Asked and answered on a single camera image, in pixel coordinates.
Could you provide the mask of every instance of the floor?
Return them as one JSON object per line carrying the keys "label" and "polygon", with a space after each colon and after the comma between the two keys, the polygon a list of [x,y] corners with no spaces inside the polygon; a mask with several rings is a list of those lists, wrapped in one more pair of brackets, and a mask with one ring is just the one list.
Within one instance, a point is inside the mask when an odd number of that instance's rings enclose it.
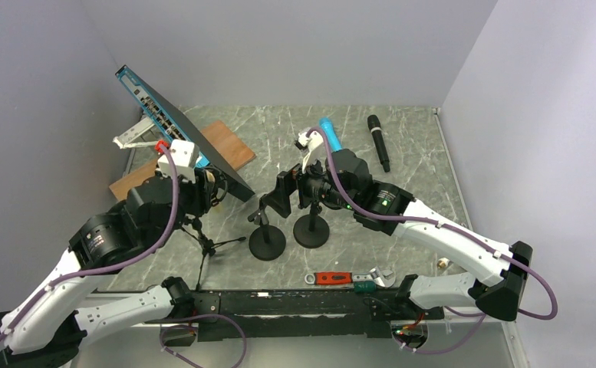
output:
{"label": "floor", "polygon": [[[275,177],[301,160],[293,142],[298,132],[330,117],[344,148],[366,160],[375,179],[392,182],[412,192],[429,207],[459,224],[466,224],[466,213],[448,160],[439,127],[430,107],[396,106],[265,106],[265,107],[192,107],[181,109],[198,127],[222,120],[256,154],[239,170],[242,178],[258,196],[273,189]],[[379,164],[367,117],[375,114],[384,129],[391,171]],[[154,157],[154,152],[139,149],[132,169]],[[246,241],[219,249],[206,262],[205,289],[307,288],[304,276],[315,271],[367,271],[374,266],[397,273],[397,284],[407,274],[437,276],[462,271],[452,264],[445,270],[436,267],[434,251],[413,241],[391,238],[372,232],[356,223],[348,211],[324,209],[321,216],[331,235],[317,249],[301,247],[293,239],[292,226],[308,210],[298,210],[297,194],[291,197],[293,213],[286,219],[268,209],[272,225],[286,235],[282,256],[274,261],[253,258]],[[257,199],[246,203],[228,196],[202,218],[203,231],[215,241],[249,236],[256,226],[247,221],[256,210]],[[169,276],[180,276],[194,285],[201,258],[199,246],[187,234],[173,233],[155,255],[125,268],[106,287],[110,291],[138,291],[159,284]]]}

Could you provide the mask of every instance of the tripod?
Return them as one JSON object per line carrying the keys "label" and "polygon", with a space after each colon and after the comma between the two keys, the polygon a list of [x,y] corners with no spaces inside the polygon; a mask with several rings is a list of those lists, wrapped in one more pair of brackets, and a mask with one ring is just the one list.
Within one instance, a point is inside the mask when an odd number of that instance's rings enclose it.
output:
{"label": "tripod", "polygon": [[198,234],[198,236],[192,234],[191,232],[188,232],[183,227],[180,227],[180,228],[183,230],[183,232],[185,232],[185,234],[194,238],[200,245],[200,248],[203,250],[203,259],[200,260],[198,281],[196,282],[196,291],[200,291],[200,277],[203,274],[203,265],[205,264],[205,258],[207,256],[212,257],[213,255],[215,255],[216,249],[222,245],[226,245],[228,243],[233,243],[233,242],[243,242],[245,240],[245,236],[242,236],[242,237],[236,238],[236,239],[226,240],[226,241],[219,241],[219,242],[215,243],[212,239],[208,238],[207,236],[205,236],[205,234],[203,234],[203,223],[200,221],[199,218],[197,218],[197,217],[192,218],[189,220],[189,223],[192,225],[192,228],[194,229],[196,234]]}

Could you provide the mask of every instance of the wooden block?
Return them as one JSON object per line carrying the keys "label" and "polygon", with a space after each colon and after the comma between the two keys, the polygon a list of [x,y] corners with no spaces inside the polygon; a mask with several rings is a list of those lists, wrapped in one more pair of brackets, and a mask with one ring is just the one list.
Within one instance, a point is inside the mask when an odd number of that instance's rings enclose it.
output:
{"label": "wooden block", "polygon": [[[222,121],[217,120],[200,131],[216,148],[221,156],[234,168],[241,169],[255,158],[255,153],[246,146]],[[152,159],[142,167],[128,173],[123,178],[110,184],[110,190],[118,201],[126,199],[128,191],[141,185],[144,180],[155,174],[157,159]]]}

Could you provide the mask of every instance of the gray marble surface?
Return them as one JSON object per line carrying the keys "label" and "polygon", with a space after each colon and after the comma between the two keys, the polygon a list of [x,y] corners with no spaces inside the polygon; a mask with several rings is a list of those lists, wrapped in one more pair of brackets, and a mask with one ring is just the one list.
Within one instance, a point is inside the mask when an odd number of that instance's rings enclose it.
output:
{"label": "gray marble surface", "polygon": [[[198,128],[222,120],[257,155],[239,170],[258,196],[272,190],[275,177],[300,161],[293,141],[306,127],[327,116],[341,144],[366,160],[375,179],[392,182],[429,207],[465,225],[466,217],[458,187],[447,159],[439,128],[430,107],[395,106],[265,106],[265,107],[192,107],[182,109]],[[367,129],[367,116],[376,114],[384,130],[389,173],[379,164],[374,142]],[[154,156],[148,149],[137,150],[133,169]],[[282,256],[274,261],[253,258],[248,242],[232,243],[208,258],[203,271],[205,289],[307,288],[304,276],[316,271],[367,271],[374,266],[392,269],[397,283],[407,274],[437,276],[462,271],[456,265],[438,270],[439,257],[414,241],[391,238],[361,227],[349,211],[324,209],[321,216],[330,225],[328,242],[317,249],[301,247],[292,227],[308,210],[298,210],[297,193],[291,197],[292,214],[284,219],[268,209],[272,225],[286,235]],[[246,203],[231,196],[210,210],[203,220],[203,231],[215,242],[249,236],[255,226],[246,218],[256,210],[256,198]],[[196,284],[201,252],[187,234],[176,231],[155,255],[120,272],[104,289],[138,291],[159,284],[168,276],[180,276],[191,287]]]}

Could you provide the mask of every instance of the wall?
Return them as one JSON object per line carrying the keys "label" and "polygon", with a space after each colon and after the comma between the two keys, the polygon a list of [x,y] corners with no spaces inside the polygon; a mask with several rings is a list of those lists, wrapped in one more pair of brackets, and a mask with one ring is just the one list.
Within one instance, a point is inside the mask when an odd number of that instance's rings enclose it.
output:
{"label": "wall", "polygon": [[440,106],[496,0],[83,3],[176,104]]}
{"label": "wall", "polygon": [[[532,245],[558,295],[519,318],[532,366],[596,366],[596,2],[499,1],[442,111],[475,228]],[[522,305],[549,310],[535,281]]]}
{"label": "wall", "polygon": [[114,200],[137,121],[80,2],[0,1],[0,311],[22,302],[69,238]]}

